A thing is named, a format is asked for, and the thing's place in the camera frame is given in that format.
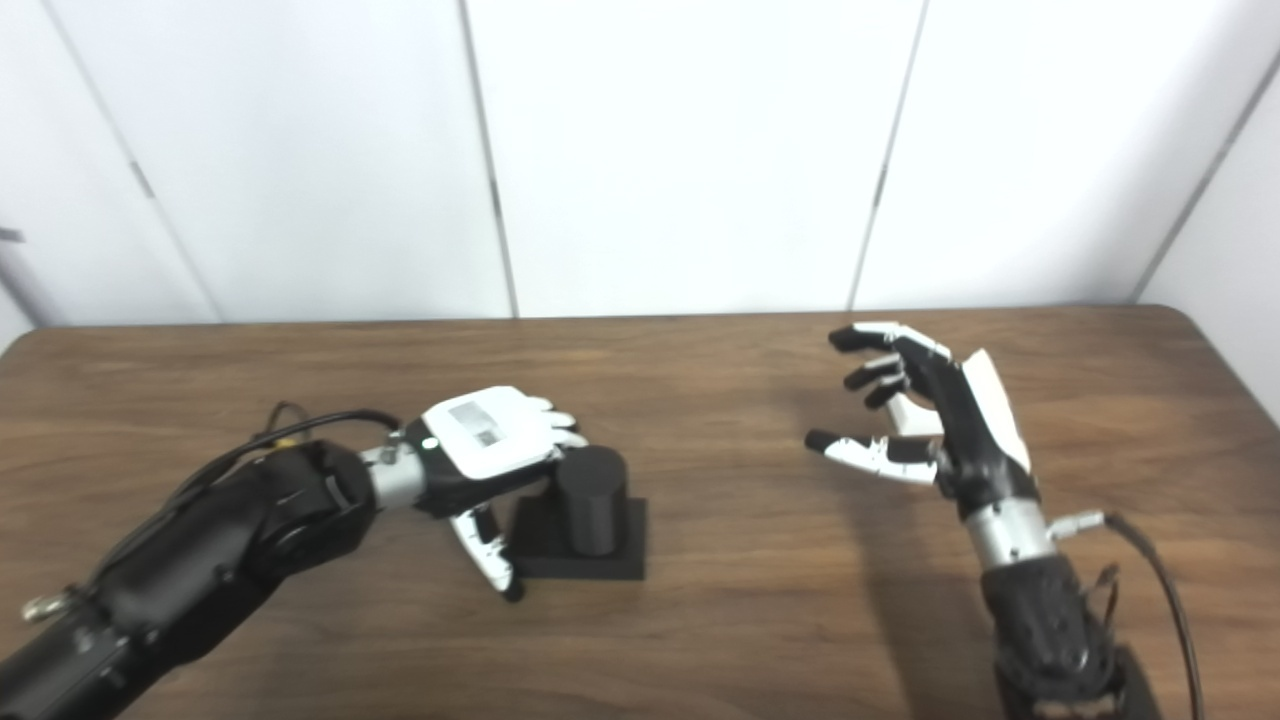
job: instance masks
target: black cylinder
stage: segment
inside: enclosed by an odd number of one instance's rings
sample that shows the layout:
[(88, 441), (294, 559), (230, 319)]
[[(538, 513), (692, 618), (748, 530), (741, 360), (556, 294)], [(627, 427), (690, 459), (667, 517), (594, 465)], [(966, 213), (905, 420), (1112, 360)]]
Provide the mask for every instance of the black cylinder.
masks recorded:
[(556, 473), (570, 547), (599, 557), (627, 541), (627, 464), (608, 447), (568, 452)]

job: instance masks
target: wood grain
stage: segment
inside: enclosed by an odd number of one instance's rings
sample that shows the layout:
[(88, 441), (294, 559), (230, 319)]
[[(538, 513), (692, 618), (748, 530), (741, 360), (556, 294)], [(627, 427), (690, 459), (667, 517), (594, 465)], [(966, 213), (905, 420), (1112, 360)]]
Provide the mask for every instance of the wood grain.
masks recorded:
[[(448, 524), (389, 514), (287, 583), (127, 715), (184, 717), (996, 717), (989, 621), (954, 509), (809, 454), (884, 432), (826, 333), (856, 315), (46, 329), (0, 359), (0, 648), (18, 606), (79, 578), (279, 398), (406, 416), (511, 383), (579, 415), (650, 500), (644, 583), (530, 583), (503, 603)], [(1185, 318), (1160, 307), (901, 313), (991, 350), (1048, 512), (1126, 512), (1185, 596), (1211, 714), (1274, 712), (1280, 436)], [(333, 437), (375, 445), (372, 430)], [(1185, 687), (1144, 564), (1119, 626), (1169, 717)]]

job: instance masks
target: black square base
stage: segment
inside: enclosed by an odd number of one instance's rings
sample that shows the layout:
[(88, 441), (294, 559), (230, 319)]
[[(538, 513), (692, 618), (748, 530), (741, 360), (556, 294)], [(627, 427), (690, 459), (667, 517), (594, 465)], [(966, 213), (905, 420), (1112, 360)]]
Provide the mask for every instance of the black square base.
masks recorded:
[(616, 552), (590, 557), (568, 544), (554, 498), (521, 497), (507, 543), (507, 559), (524, 578), (570, 580), (643, 580), (648, 501), (627, 500), (627, 542)]

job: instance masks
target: white wall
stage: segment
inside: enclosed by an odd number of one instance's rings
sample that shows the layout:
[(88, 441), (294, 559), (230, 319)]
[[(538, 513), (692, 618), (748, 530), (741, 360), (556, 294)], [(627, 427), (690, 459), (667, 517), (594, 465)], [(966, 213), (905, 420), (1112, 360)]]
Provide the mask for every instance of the white wall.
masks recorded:
[(511, 313), (452, 0), (51, 0), (224, 320)]
[(931, 3), (855, 306), (1125, 301), (1277, 47), (1275, 0)]
[(0, 286), (0, 352), (29, 329), (31, 319), (18, 307), (4, 286)]
[(1272, 81), (1142, 302), (1190, 315), (1280, 423), (1280, 83)]
[(0, 1), (0, 225), (45, 322), (218, 319), (40, 0)]
[(4, 277), (52, 324), (1123, 301), (1280, 47), (922, 6), (6, 0)]
[(522, 315), (836, 310), (919, 0), (479, 0)]

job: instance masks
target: cable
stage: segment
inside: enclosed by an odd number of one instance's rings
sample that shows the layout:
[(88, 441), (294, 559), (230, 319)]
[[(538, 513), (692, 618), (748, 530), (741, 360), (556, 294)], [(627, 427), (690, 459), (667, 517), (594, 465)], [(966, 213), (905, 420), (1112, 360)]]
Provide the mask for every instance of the cable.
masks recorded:
[(1178, 597), (1174, 578), (1160, 560), (1160, 555), (1156, 553), (1156, 546), (1142, 530), (1129, 524), (1119, 512), (1107, 512), (1105, 521), (1116, 534), (1129, 541), (1129, 544), (1142, 553), (1147, 559), (1147, 562), (1151, 564), (1151, 569), (1156, 571), (1160, 585), (1165, 589), (1165, 597), (1169, 600), (1169, 609), (1174, 614), (1174, 625), (1178, 628), (1178, 642), (1183, 648), (1183, 662), (1187, 665), (1187, 684), (1192, 696), (1192, 720), (1204, 720), (1204, 693), (1201, 689), (1199, 665), (1196, 662), (1196, 646), (1192, 643), (1187, 611), (1183, 609), (1183, 601)]
[[(273, 410), (271, 421), (269, 421), (268, 427), (271, 427), (271, 424), (274, 424), (274, 420), (278, 419), (279, 410), (282, 410), (282, 405), (285, 404), (280, 402), (276, 405), (276, 410)], [(246, 442), (244, 445), (232, 448), (219, 455), (218, 457), (210, 460), (201, 469), (196, 470), (195, 473), (192, 473), (191, 477), (183, 480), (182, 484), (178, 486), (178, 489), (169, 496), (169, 500), (164, 503), (164, 506), (160, 509), (159, 512), (143, 520), (141, 525), (134, 528), (129, 534), (124, 536), (124, 539), (115, 543), (115, 547), (113, 547), (102, 557), (102, 560), (97, 564), (97, 566), (93, 568), (93, 571), (90, 573), (88, 580), (84, 582), (84, 587), (92, 588), (93, 584), (97, 582), (97, 579), (102, 575), (102, 573), (105, 573), (111, 565), (119, 562), (127, 555), (133, 552), (133, 550), (143, 539), (150, 537), (151, 533), (156, 532), (169, 518), (177, 514), (178, 510), (180, 510), (188, 502), (198, 497), (200, 493), (202, 493), (210, 486), (212, 486), (224, 475), (227, 475), (227, 473), (229, 473), (230, 469), (236, 466), (236, 462), (244, 455), (248, 455), (255, 450), (271, 447), (276, 442), (289, 436), (294, 436), (302, 432), (310, 432), (311, 428), (319, 428), (320, 425), (332, 425), (334, 423), (344, 423), (348, 420), (365, 420), (370, 423), (378, 423), (388, 428), (392, 433), (397, 433), (401, 429), (399, 418), (390, 415), (388, 413), (383, 413), (380, 410), (347, 410), (343, 413), (330, 413), (329, 415), (320, 415), (319, 418), (307, 418), (300, 423), (285, 425), (284, 428), (280, 428), (274, 432), (259, 433), (257, 436), (253, 437), (253, 439)]]
[(398, 432), (401, 428), (399, 418), (383, 413), (381, 410), (346, 410), (343, 413), (330, 413), (329, 415), (320, 415), (319, 418), (308, 418), (301, 423), (294, 423), (292, 425), (285, 425), (279, 430), (273, 433), (262, 434), (255, 437), (253, 439), (246, 442), (244, 445), (228, 450), (227, 452), (214, 457), (205, 464), (204, 468), (192, 473), (189, 478), (178, 486), (178, 489), (169, 496), (169, 501), (165, 502), (165, 509), (178, 507), (186, 502), (189, 502), (196, 495), (207, 488), (209, 486), (218, 482), (223, 475), (230, 471), (238, 461), (244, 455), (253, 452), (255, 450), (262, 450), (271, 447), (278, 441), (282, 441), (289, 436), (298, 434), (303, 430), (310, 430), (311, 428), (319, 428), (320, 425), (332, 425), (334, 423), (346, 423), (348, 420), (365, 420), (370, 423), (378, 423), (384, 425), (390, 432)]
[[(288, 400), (282, 400), (275, 404), (275, 407), (271, 409), (271, 414), (266, 416), (266, 427), (262, 428), (262, 432), (257, 433), (253, 437), (259, 438), (271, 432), (275, 432), (275, 424), (280, 421), (280, 415), (283, 415), (285, 410), (292, 411), (297, 416), (300, 423), (311, 419), (311, 414), (307, 413), (306, 407), (298, 405), (297, 402), (289, 402)], [(302, 432), (302, 442), (308, 442), (310, 439), (311, 439), (311, 429), (308, 428)]]

